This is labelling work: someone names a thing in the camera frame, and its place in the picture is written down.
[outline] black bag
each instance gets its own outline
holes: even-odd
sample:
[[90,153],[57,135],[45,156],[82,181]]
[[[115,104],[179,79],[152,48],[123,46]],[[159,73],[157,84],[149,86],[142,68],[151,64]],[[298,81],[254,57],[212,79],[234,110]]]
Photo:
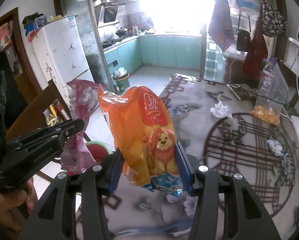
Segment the black bag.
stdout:
[[241,22],[241,12],[239,15],[239,26],[237,31],[237,43],[236,43],[236,50],[248,52],[249,46],[251,44],[251,21],[248,16],[248,24],[250,31],[240,30],[240,22]]
[[262,32],[267,37],[275,37],[286,31],[286,19],[268,2],[262,2]]

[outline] white refrigerator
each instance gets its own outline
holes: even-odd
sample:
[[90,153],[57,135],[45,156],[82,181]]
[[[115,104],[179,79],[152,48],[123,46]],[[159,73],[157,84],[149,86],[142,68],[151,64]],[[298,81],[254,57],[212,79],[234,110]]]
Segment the white refrigerator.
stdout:
[[68,103],[67,82],[73,79],[94,82],[74,16],[43,26],[33,38],[32,44],[40,64],[40,67],[33,67],[33,71],[42,89],[53,79]]

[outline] patterned bag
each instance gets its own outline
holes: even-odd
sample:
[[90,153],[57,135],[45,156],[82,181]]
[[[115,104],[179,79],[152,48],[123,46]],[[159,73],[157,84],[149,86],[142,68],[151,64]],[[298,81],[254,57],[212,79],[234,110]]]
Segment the patterned bag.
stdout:
[[262,2],[262,32],[267,37],[275,37],[286,31],[286,19],[268,2]]

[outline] range hood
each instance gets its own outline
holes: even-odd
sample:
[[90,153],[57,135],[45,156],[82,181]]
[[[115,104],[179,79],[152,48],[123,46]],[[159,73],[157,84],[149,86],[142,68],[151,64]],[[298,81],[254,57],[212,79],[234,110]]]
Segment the range hood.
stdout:
[[120,22],[125,3],[113,3],[101,0],[101,4],[94,7],[98,27],[114,25]]

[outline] hanging towel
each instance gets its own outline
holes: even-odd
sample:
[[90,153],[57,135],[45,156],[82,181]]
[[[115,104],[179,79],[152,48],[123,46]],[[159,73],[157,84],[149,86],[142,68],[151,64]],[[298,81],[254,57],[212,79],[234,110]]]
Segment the hanging towel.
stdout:
[[230,6],[227,0],[215,0],[208,34],[223,52],[234,43]]

